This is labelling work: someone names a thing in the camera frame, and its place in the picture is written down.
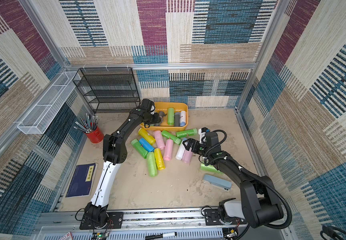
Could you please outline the pink roll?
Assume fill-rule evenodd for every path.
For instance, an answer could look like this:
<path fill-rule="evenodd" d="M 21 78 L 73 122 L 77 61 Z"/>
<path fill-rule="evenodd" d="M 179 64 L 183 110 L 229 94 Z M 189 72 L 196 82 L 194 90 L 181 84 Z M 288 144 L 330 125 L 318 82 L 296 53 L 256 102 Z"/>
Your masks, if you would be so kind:
<path fill-rule="evenodd" d="M 172 159 L 173 146 L 174 146 L 174 141 L 172 139 L 167 139 L 165 144 L 165 152 L 163 156 L 164 161 L 170 161 Z"/>
<path fill-rule="evenodd" d="M 190 164 L 192 160 L 192 156 L 193 156 L 193 152 L 185 150 L 182 157 L 182 161 L 186 164 Z"/>
<path fill-rule="evenodd" d="M 165 142 L 164 142 L 164 139 L 162 136 L 162 132 L 159 130 L 154 131 L 154 138 L 156 139 L 157 147 L 160 150 L 164 150 L 165 149 Z"/>

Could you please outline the plain light green roll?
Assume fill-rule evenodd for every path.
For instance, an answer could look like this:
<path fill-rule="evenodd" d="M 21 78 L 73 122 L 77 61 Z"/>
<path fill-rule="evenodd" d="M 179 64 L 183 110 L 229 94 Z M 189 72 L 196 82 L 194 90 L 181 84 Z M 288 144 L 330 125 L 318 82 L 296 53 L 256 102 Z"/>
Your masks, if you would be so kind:
<path fill-rule="evenodd" d="M 167 123 L 169 126 L 173 126 L 174 122 L 175 122 L 175 109 L 170 107 L 168 108 L 168 112 L 167 112 Z"/>

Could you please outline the grey trash bag roll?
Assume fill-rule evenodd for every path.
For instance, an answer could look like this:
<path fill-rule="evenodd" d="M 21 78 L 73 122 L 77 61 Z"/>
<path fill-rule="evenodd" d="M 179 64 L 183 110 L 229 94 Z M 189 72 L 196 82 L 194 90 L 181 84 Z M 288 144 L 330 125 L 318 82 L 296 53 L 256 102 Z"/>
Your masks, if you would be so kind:
<path fill-rule="evenodd" d="M 179 127 L 180 126 L 180 118 L 181 118 L 181 113 L 180 112 L 175 112 L 174 114 L 174 126 Z"/>

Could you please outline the fat green roll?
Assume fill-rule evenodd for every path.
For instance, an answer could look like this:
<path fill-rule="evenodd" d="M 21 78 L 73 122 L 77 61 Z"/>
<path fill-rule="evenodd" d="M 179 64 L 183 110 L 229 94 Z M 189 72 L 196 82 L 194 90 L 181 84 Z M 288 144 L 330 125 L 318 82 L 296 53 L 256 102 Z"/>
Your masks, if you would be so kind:
<path fill-rule="evenodd" d="M 201 164 L 200 165 L 200 169 L 202 171 L 206 171 L 206 172 L 211 172 L 211 173 L 217 173 L 217 174 L 223 174 L 221 171 L 217 170 L 214 166 L 212 165 L 208 165 L 206 166 L 205 164 Z"/>

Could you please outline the white roll red label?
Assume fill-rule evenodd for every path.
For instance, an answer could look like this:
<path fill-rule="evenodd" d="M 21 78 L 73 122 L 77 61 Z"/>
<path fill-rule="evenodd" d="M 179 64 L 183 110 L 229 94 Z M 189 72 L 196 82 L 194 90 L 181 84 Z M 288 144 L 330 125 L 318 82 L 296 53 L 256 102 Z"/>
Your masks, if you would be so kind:
<path fill-rule="evenodd" d="M 187 124 L 187 112 L 181 111 L 180 112 L 180 126 L 184 127 Z"/>

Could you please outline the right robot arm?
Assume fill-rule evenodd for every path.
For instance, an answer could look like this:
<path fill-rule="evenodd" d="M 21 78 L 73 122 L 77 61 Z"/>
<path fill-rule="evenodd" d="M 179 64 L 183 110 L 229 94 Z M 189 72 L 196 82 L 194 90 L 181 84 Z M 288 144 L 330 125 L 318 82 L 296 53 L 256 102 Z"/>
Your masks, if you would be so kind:
<path fill-rule="evenodd" d="M 285 198 L 275 189 L 267 176 L 258 176 L 240 165 L 228 152 L 221 149 L 227 139 L 223 130 L 206 132 L 199 141 L 183 141 L 185 149 L 199 155 L 204 165 L 213 166 L 224 173 L 240 189 L 241 212 L 237 217 L 247 221 L 252 228 L 265 226 L 285 229 L 293 220 L 292 210 Z"/>

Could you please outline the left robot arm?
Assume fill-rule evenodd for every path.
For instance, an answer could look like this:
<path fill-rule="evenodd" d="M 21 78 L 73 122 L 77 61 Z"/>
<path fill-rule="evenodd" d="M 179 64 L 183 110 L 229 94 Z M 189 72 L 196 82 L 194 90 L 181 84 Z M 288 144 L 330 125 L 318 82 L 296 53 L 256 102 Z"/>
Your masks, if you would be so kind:
<path fill-rule="evenodd" d="M 104 136 L 102 174 L 91 201 L 84 208 L 80 230 L 99 230 L 109 227 L 107 215 L 109 198 L 116 174 L 127 159 L 126 141 L 140 124 L 151 125 L 161 121 L 159 114 L 154 110 L 154 102 L 142 103 L 130 111 L 128 118 L 116 131 Z"/>

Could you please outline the green roll with red label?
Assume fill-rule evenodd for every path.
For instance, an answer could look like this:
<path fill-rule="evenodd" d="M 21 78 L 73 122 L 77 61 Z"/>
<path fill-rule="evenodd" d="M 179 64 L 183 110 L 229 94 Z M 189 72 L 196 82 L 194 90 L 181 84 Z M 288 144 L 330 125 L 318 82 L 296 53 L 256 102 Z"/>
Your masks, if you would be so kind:
<path fill-rule="evenodd" d="M 189 129 L 189 130 L 184 130 L 184 131 L 180 131 L 180 132 L 176 132 L 176 136 L 178 138 L 186 138 L 189 136 L 194 136 L 198 133 L 198 130 L 196 128 L 194 129 Z"/>

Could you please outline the blue trash bag roll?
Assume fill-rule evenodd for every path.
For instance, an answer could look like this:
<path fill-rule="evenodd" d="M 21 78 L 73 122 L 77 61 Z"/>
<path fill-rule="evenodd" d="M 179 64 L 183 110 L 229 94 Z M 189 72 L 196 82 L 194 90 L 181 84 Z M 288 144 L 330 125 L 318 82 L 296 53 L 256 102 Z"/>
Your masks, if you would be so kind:
<path fill-rule="evenodd" d="M 144 138 L 141 138 L 139 142 L 142 145 L 142 147 L 148 152 L 153 152 L 155 150 L 155 148 Z"/>

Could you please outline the green roll with label left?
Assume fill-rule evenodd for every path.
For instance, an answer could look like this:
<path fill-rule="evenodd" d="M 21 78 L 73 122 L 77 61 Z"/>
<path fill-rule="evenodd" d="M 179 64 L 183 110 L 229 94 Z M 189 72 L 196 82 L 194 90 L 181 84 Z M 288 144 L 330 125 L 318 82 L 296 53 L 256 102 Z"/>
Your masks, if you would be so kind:
<path fill-rule="evenodd" d="M 141 145 L 141 143 L 137 139 L 132 140 L 131 145 L 144 159 L 147 158 L 149 152 Z"/>

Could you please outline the lower light green roll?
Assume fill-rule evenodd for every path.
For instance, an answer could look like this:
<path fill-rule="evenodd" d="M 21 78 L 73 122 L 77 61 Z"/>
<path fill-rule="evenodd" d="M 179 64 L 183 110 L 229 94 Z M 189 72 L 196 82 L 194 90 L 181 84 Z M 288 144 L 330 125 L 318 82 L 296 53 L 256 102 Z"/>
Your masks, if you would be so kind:
<path fill-rule="evenodd" d="M 147 154 L 147 167 L 150 177 L 156 177 L 158 175 L 154 152 L 149 152 Z"/>

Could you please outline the grey blue stapler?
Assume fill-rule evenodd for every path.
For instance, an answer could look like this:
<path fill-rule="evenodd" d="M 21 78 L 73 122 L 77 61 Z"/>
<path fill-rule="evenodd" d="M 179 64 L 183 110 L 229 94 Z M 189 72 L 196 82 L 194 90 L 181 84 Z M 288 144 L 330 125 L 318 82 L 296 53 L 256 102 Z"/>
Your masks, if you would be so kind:
<path fill-rule="evenodd" d="M 203 183 L 226 192 L 228 192 L 232 187 L 231 182 L 207 174 L 203 177 Z"/>

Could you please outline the black mesh shelf rack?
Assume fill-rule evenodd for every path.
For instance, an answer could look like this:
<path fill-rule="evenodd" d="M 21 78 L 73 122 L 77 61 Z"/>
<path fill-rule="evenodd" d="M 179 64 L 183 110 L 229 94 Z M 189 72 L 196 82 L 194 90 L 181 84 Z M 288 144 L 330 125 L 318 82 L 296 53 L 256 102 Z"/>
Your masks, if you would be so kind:
<path fill-rule="evenodd" d="M 132 68 L 80 68 L 72 81 L 95 114 L 127 113 L 141 103 Z"/>

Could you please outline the red pen cup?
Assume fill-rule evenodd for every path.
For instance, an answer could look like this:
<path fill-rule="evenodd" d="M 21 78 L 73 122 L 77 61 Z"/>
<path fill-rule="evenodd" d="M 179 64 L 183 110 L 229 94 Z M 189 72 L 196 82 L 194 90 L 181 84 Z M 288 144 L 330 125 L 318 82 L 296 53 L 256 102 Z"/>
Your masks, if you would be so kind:
<path fill-rule="evenodd" d="M 98 144 L 104 140 L 104 134 L 99 127 L 96 127 L 96 129 L 92 132 L 86 133 L 86 136 L 93 144 Z"/>

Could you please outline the dark blue booklet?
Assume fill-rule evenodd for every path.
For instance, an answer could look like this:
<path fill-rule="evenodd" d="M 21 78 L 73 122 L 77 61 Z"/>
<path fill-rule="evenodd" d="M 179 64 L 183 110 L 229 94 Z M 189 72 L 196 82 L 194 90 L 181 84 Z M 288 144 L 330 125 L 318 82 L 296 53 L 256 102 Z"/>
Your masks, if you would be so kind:
<path fill-rule="evenodd" d="M 97 163 L 77 165 L 66 192 L 67 198 L 89 196 L 93 186 Z"/>

